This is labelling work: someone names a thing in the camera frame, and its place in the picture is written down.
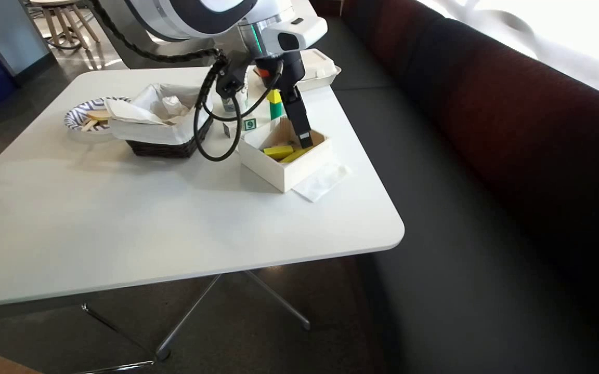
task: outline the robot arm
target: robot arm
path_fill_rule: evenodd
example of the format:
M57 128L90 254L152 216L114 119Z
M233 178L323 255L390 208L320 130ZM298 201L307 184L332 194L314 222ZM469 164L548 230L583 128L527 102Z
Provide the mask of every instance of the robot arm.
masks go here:
M240 25L254 58L310 48L328 33L320 17L281 21L279 0L126 0L146 29L167 41L211 39Z
M281 90L288 119L293 122L302 147L310 147L312 128L296 86L296 83L305 79L301 50L310 48L328 33L328 21L320 17L284 19L281 1L284 0L126 0L136 19L152 34L167 41L214 39L219 45L219 39L233 39L224 34L233 34L232 31L237 31L235 39L240 39L240 45L219 45L220 54L213 66L214 75L209 75L204 81L204 96L217 81L219 96L226 103L232 103L235 110L233 119L237 121L237 127L241 127L244 113L235 96L244 86L246 66L256 61L261 71L275 75L273 79L265 79L265 83L269 88ZM209 156L200 140L198 149L209 159L226 159L235 149L237 140L240 137L235 137L233 147L220 158Z

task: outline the wall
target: wall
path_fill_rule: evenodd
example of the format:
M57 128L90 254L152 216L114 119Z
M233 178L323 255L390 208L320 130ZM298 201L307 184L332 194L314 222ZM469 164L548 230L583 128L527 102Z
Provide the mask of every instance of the wall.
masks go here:
M51 54L22 0L0 0L0 59L18 77Z

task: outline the electrical wire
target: electrical wire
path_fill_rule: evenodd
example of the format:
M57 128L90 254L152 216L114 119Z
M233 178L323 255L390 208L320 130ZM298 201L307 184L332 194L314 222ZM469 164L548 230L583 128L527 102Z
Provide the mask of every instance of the electrical wire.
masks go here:
M259 102L256 102L247 112L241 112L240 102L237 102L235 96L229 97L229 100L233 100L233 106L235 106L235 115L229 119L229 115L217 115L217 113L209 107L211 88L213 88L219 72L226 71L226 68L227 68L227 59L220 55L220 58L213 64L213 68L209 71L209 75L204 77L204 81L202 81L202 85L200 85L200 90L198 90L197 110L193 110L197 149L198 149L204 158L209 158L209 159L213 159L213 161L224 161L224 159L227 159L227 158L237 149L237 146L240 146L240 135L241 135L241 119L247 115L247 113L252 113L252 112L263 103L263 100L273 90L273 86L279 83L279 79L281 79L281 75L284 75L284 61L279 59L273 83L267 86L267 90L259 97ZM200 110L207 110L207 112L209 112L209 115L211 115L209 122L214 121L214 119L219 119L219 121L237 121L235 138L233 138L232 147L229 147L224 156L213 156L213 154L209 154L209 151L202 147L202 138L198 137Z
M213 64L213 68L209 71L209 75L204 77L202 85L200 85L198 100L197 100L197 110L193 110L197 149L198 149L204 158L209 158L211 161L224 161L224 159L227 159L227 158L237 149L240 137L241 137L241 115L244 115L244 113L241 113L241 107L240 107L240 102L235 100L235 96L229 97L229 100L233 100L235 121L237 121L235 138L233 138L232 147L229 147L224 156L211 156L211 154L202 147L202 138L198 137L200 107L207 107L211 88L213 88L213 85L214 85L214 81L217 81L217 77L219 77L219 72L220 72L224 68L227 68L227 61L226 61L226 58L219 58L219 59Z
M278 86L279 79L284 75L284 59L279 59L278 71L275 71L275 79L273 83L265 88L265 94L254 102L254 106L251 110L246 110L241 115L251 115L263 102L265 97ZM217 119L217 121L237 121L235 115L219 115L214 113L209 106L204 106L204 110Z

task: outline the metal table leg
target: metal table leg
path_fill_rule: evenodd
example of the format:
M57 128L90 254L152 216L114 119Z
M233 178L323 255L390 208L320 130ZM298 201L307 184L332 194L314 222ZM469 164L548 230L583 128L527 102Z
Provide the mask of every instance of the metal table leg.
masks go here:
M254 271L246 271L261 289L265 289L278 302L281 302L289 314L293 314L307 329L312 327L312 321L296 310L288 298L284 298L278 291L273 291L263 277L259 277ZM139 362L130 362L130 364L119 364L119 366L108 366L108 368L98 368L98 369L87 369L82 374L97 374L97 371L130 371L130 369L139 369L139 368L151 368L156 366L158 362L167 362L171 357L169 345L174 342L175 334L181 329L181 326L189 319L189 316L198 310L198 304L204 301L204 296L214 289L214 285L220 281L220 275L214 275L214 281L200 292L200 296L187 307L187 311L178 319L178 324L171 327L171 333L161 341L161 345L154 349L154 354L149 360ZM82 304L82 310L94 318L98 324L106 326L134 347L146 352L141 345L137 345L131 336L127 336L124 329L119 329L110 319L106 319L103 314L98 314L94 307L87 302Z
M187 307L187 311L181 316L181 319L171 327L171 333L163 338L163 342L154 349L154 357L151 360L139 360L139 362L130 362L130 364L119 364L119 366L108 366L108 368L98 368L98 369L87 369L90 374L94 371L130 371L130 369L139 369L139 368L151 368L156 366L158 362L165 362L171 357L169 345L175 338L175 334L181 329L181 326L189 319L189 316L198 310L198 304L204 301L204 296L214 289L214 285L219 282L220 275L214 275L214 281L200 292L200 296ZM112 329L114 334L119 334L122 338L130 341L131 345L136 345L137 349L141 349L134 338L130 338L126 333L122 333L112 321L108 321L104 316L101 316L98 311L94 311L90 304L82 304L82 310L94 318L97 321L101 321L103 326L106 326L108 329Z
M298 307L293 307L288 298L284 298L275 289L271 289L261 275L256 275L254 271L246 271L251 277L254 277L256 281L256 285L261 286L261 289L265 289L278 302L281 302L289 314L293 314L301 321L302 321L302 326L307 327L307 329L312 329L312 321L298 310Z

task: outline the floor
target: floor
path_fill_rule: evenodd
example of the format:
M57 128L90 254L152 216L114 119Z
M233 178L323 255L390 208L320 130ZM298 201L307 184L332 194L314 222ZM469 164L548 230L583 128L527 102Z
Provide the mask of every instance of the floor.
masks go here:
M33 19L48 34L47 21ZM0 106L0 151L71 79L90 68L126 68L98 23L90 25L103 39L98 64L90 61L83 48L51 48L57 64L25 81ZM363 265L361 260L335 260L261 271L314 319L312 333L251 277L226 275L179 329L171 360L145 371L382 371L385 360L361 286ZM200 277L0 307L0 354L39 371L82 371L146 360L207 282ZM86 301L134 342L87 318L79 310Z

